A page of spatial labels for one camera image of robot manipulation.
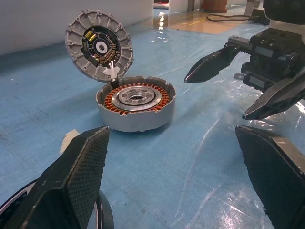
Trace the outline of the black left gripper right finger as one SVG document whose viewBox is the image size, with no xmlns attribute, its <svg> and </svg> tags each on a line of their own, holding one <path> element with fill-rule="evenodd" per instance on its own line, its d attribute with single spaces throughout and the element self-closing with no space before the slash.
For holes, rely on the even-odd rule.
<svg viewBox="0 0 305 229">
<path fill-rule="evenodd" d="M 276 229 L 305 227 L 305 156 L 285 137 L 238 125 L 244 164 L 264 212 Z"/>
</svg>

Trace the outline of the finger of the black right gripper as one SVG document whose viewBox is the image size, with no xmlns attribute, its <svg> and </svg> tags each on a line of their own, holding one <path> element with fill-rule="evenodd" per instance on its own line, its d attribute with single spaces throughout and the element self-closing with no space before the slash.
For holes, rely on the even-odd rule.
<svg viewBox="0 0 305 229">
<path fill-rule="evenodd" d="M 284 112 L 305 98 L 305 71 L 268 88 L 243 114 L 244 120 L 262 120 Z"/>
<path fill-rule="evenodd" d="M 201 58 L 187 73 L 185 83 L 203 83 L 217 76 L 219 72 L 227 68 L 236 55 L 239 48 L 228 45 L 216 52 Z"/>
</svg>

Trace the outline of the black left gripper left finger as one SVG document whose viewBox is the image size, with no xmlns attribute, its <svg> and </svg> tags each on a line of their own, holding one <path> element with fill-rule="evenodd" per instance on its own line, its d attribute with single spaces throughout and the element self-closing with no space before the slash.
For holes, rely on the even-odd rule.
<svg viewBox="0 0 305 229">
<path fill-rule="evenodd" d="M 74 137 L 41 176 L 3 204 L 5 229 L 110 228 L 110 204 L 100 191 L 110 131 L 95 128 Z"/>
</svg>

